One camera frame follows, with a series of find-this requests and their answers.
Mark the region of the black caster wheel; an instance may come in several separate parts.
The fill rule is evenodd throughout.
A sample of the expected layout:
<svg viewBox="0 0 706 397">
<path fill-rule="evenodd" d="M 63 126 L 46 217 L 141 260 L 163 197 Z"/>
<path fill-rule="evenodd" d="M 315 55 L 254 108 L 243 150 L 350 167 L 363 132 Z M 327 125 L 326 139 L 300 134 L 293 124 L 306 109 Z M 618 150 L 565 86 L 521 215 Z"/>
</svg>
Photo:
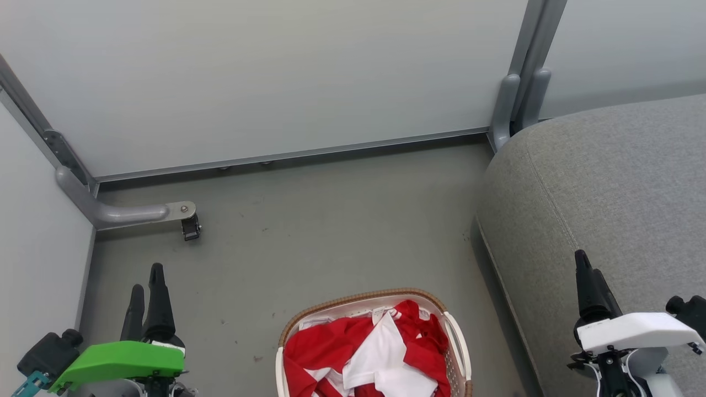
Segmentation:
<svg viewBox="0 0 706 397">
<path fill-rule="evenodd" d="M 199 223 L 199 217 L 197 214 L 194 214 L 190 218 L 182 219 L 181 228 L 184 241 L 199 239 L 201 236 L 202 226 L 201 223 Z"/>
</svg>

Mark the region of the red white-striped jersey shorts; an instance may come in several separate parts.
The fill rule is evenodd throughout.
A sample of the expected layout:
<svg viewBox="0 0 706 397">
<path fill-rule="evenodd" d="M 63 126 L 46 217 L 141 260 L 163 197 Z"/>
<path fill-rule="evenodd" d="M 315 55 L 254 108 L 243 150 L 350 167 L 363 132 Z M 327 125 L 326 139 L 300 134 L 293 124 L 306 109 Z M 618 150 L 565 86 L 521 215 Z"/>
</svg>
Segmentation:
<svg viewBox="0 0 706 397">
<path fill-rule="evenodd" d="M 439 319 L 404 300 L 373 312 L 373 330 L 343 370 L 354 397 L 451 397 Z"/>
</svg>

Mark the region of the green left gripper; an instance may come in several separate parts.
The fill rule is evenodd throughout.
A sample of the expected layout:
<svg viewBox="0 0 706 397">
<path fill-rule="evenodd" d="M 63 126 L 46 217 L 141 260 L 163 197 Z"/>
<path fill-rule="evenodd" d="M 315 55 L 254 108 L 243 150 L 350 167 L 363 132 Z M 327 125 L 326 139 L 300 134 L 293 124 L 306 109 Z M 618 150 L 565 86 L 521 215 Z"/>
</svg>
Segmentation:
<svg viewBox="0 0 706 397">
<path fill-rule="evenodd" d="M 152 264 L 149 272 L 149 305 L 145 319 L 145 339 L 184 348 L 176 336 L 173 310 L 162 264 Z M 135 284 L 121 329 L 121 341 L 91 345 L 50 387 L 51 394 L 116 380 L 133 380 L 143 385 L 144 397 L 169 397 L 174 380 L 185 370 L 181 350 L 162 345 L 144 344 L 143 286 Z"/>
</svg>

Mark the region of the white laundry basket brown rim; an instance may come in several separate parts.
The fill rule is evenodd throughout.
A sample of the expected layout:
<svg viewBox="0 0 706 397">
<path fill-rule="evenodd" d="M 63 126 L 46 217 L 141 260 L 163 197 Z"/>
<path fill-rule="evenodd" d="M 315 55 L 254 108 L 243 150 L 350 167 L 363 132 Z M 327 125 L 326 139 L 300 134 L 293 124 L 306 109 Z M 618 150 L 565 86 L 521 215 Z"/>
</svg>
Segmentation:
<svg viewBox="0 0 706 397">
<path fill-rule="evenodd" d="M 445 353 L 446 374 L 451 385 L 452 397 L 473 397 L 472 365 L 466 340 L 456 319 L 446 305 L 423 289 L 404 287 L 385 291 L 364 292 L 340 297 L 298 312 L 284 327 L 279 338 L 275 358 L 275 379 L 278 397 L 290 397 L 284 369 L 284 347 L 298 331 L 298 327 L 315 318 L 332 319 L 356 315 L 380 307 L 392 307 L 403 300 L 413 300 L 420 309 L 436 315 L 448 336 L 450 346 Z"/>
</svg>

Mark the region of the grey metal partition frame post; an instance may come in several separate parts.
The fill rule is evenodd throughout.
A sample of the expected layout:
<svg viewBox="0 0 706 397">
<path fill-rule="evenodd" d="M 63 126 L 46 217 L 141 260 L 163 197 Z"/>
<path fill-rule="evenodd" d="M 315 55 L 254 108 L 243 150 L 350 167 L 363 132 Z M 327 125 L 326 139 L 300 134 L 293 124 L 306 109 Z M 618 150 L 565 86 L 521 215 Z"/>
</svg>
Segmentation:
<svg viewBox="0 0 706 397">
<path fill-rule="evenodd" d="M 16 108 L 32 126 L 35 135 L 42 141 L 39 145 L 40 149 L 46 148 L 51 152 L 49 155 L 50 161 L 56 165 L 63 165 L 69 168 L 94 196 L 97 195 L 99 184 L 95 178 L 91 176 L 63 134 L 51 126 L 1 53 L 0 87 L 8 94 Z"/>
</svg>

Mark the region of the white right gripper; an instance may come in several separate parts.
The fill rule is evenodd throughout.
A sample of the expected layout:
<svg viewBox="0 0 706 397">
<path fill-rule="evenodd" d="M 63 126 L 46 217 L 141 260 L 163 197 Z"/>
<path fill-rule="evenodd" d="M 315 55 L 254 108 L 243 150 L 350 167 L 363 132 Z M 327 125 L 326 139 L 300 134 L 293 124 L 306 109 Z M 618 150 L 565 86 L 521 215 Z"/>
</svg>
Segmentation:
<svg viewBox="0 0 706 397">
<path fill-rule="evenodd" d="M 623 315 L 585 251 L 575 263 L 582 352 L 568 367 L 595 380 L 595 397 L 685 397 L 662 364 L 669 347 L 704 342 L 698 332 L 667 313 Z"/>
</svg>

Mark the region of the grey partition foot bracket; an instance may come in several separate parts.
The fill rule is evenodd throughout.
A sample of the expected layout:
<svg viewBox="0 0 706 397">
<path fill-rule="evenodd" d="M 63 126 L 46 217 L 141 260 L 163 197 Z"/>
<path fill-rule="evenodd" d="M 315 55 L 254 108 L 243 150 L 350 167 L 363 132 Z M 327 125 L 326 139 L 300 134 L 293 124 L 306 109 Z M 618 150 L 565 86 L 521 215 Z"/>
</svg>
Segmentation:
<svg viewBox="0 0 706 397">
<path fill-rule="evenodd" d="M 190 218 L 196 213 L 191 201 L 120 207 L 100 202 L 66 166 L 55 170 L 61 190 L 97 230 L 128 228 L 139 224 L 164 223 Z"/>
</svg>

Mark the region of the aluminium partition base rail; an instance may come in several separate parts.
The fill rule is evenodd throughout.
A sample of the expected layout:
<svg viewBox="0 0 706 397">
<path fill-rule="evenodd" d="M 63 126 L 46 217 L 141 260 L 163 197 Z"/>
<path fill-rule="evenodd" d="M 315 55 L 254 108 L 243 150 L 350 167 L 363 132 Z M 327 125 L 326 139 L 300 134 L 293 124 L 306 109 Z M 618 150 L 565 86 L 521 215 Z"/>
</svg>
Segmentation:
<svg viewBox="0 0 706 397">
<path fill-rule="evenodd" d="M 134 173 L 109 174 L 106 176 L 96 176 L 95 181 L 97 183 L 115 183 L 116 181 L 123 181 L 129 179 L 153 178 L 154 176 L 161 176 L 164 174 L 192 173 L 192 171 L 202 171 L 204 169 L 229 168 L 232 166 L 250 165 L 255 163 L 274 162 L 280 160 L 291 160 L 295 158 L 311 157 L 318 155 L 332 155 L 334 153 L 345 153 L 383 147 L 400 147 L 403 145 L 416 144 L 427 141 L 441 141 L 443 139 L 451 139 L 457 137 L 486 135 L 490 132 L 491 129 L 489 127 L 478 127 L 462 129 L 458 131 L 425 134 L 406 138 L 386 139 L 376 142 L 358 143 L 353 145 L 343 145 L 330 148 L 318 148 L 314 150 L 280 153 L 275 155 L 262 155 L 236 160 L 222 160 L 216 162 L 199 163 L 194 165 L 181 165 L 172 168 L 148 169 L 144 171 L 135 171 Z"/>
</svg>

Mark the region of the grey partition post bracket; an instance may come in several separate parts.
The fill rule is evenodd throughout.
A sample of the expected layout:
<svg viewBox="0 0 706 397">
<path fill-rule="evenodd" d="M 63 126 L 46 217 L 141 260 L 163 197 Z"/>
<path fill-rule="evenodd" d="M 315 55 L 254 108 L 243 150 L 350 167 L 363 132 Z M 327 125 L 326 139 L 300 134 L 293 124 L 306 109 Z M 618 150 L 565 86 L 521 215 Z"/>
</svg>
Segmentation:
<svg viewBox="0 0 706 397">
<path fill-rule="evenodd" d="M 545 67 L 568 0 L 528 0 L 509 73 L 501 79 L 487 138 L 494 152 L 540 121 L 552 71 Z"/>
</svg>

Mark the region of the grey fabric sofa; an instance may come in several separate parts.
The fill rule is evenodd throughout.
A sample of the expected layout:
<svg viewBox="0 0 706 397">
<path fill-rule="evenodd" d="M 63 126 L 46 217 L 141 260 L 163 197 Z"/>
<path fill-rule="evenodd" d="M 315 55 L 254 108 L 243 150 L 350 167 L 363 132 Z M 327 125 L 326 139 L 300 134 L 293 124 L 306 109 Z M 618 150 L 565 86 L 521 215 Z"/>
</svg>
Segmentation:
<svg viewBox="0 0 706 397">
<path fill-rule="evenodd" d="M 577 250 L 626 314 L 706 298 L 706 94 L 520 131 L 489 164 L 476 218 L 544 397 L 596 397 L 566 366 Z"/>
</svg>

